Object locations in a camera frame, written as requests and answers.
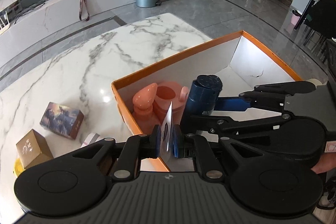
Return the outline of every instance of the black circular pad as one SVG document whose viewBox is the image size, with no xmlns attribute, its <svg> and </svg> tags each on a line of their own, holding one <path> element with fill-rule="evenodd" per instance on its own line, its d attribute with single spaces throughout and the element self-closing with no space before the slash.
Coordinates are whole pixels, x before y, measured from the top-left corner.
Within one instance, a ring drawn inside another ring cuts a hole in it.
<svg viewBox="0 0 336 224">
<path fill-rule="evenodd" d="M 63 217 L 88 209 L 102 199 L 106 179 L 96 164 L 72 155 L 62 157 L 33 166 L 16 179 L 14 192 L 24 211 Z"/>
<path fill-rule="evenodd" d="M 260 184 L 271 191 L 286 192 L 294 189 L 298 179 L 285 170 L 267 170 L 259 176 Z"/>
<path fill-rule="evenodd" d="M 48 193 L 63 193 L 77 185 L 77 176 L 67 171 L 51 171 L 40 177 L 38 184 Z"/>
<path fill-rule="evenodd" d="M 309 168 L 273 155 L 244 159 L 230 187 L 253 211 L 282 217 L 311 212 L 323 190 L 319 176 Z"/>
</svg>

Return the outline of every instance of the small cardboard box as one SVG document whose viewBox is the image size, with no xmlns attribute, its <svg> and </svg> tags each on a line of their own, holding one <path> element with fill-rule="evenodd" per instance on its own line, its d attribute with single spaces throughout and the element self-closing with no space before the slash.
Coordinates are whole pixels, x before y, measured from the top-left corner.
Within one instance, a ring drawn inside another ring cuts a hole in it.
<svg viewBox="0 0 336 224">
<path fill-rule="evenodd" d="M 58 135 L 75 140 L 83 119 L 84 115 L 79 109 L 50 102 L 40 125 Z"/>
<path fill-rule="evenodd" d="M 119 112 L 130 131 L 142 134 L 132 112 L 132 98 L 140 89 L 151 83 L 176 81 L 190 87 L 198 75 L 217 75 L 223 83 L 220 97 L 238 96 L 253 90 L 255 85 L 299 81 L 301 78 L 264 44 L 245 31 L 240 31 L 189 48 L 158 63 L 139 70 L 112 83 L 112 91 Z M 243 113 L 214 111 L 213 115 L 231 116 L 238 121 L 266 118 L 280 115 L 260 109 L 248 109 Z M 218 141 L 218 136 L 206 133 L 209 141 Z M 146 169 L 155 171 L 185 170 L 181 160 L 163 162 L 150 159 Z"/>
<path fill-rule="evenodd" d="M 45 138 L 34 129 L 16 144 L 16 148 L 24 169 L 54 158 Z"/>
</svg>

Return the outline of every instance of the yellow object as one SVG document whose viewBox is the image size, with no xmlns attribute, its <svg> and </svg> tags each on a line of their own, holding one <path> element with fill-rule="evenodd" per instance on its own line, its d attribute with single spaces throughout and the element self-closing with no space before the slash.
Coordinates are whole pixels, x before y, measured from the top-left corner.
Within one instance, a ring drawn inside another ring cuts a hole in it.
<svg viewBox="0 0 336 224">
<path fill-rule="evenodd" d="M 22 167 L 20 158 L 17 158 L 14 163 L 14 175 L 15 177 L 18 177 L 25 169 Z"/>
</svg>

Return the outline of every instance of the black chair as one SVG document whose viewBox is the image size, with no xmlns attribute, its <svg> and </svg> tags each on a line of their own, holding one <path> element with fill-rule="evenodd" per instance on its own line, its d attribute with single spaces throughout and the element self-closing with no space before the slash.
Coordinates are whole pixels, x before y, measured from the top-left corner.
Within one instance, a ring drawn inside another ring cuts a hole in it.
<svg viewBox="0 0 336 224">
<path fill-rule="evenodd" d="M 312 39 L 314 34 L 318 34 L 320 39 L 311 49 L 316 55 L 325 55 L 326 40 L 336 37 L 336 0 L 320 0 L 312 6 L 305 19 L 305 25 L 310 27 L 306 35 L 304 46 Z"/>
<path fill-rule="evenodd" d="M 325 38 L 336 37 L 336 0 L 320 0 L 308 11 L 304 22 Z"/>
</svg>

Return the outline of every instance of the floor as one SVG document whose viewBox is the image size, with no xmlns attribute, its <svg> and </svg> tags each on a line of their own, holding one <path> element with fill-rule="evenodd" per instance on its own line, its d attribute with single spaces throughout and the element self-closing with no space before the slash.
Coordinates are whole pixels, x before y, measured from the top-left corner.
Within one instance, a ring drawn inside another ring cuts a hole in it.
<svg viewBox="0 0 336 224">
<path fill-rule="evenodd" d="M 150 16 L 172 13 L 217 38 L 245 30 L 278 55 L 303 79 L 327 81 L 326 65 L 313 54 L 314 43 L 303 45 L 305 26 L 290 24 L 291 9 L 278 0 L 169 0 L 161 6 L 139 8 L 135 4 L 77 22 L 37 42 L 0 68 L 0 91 L 60 52 L 122 25 Z"/>
</svg>

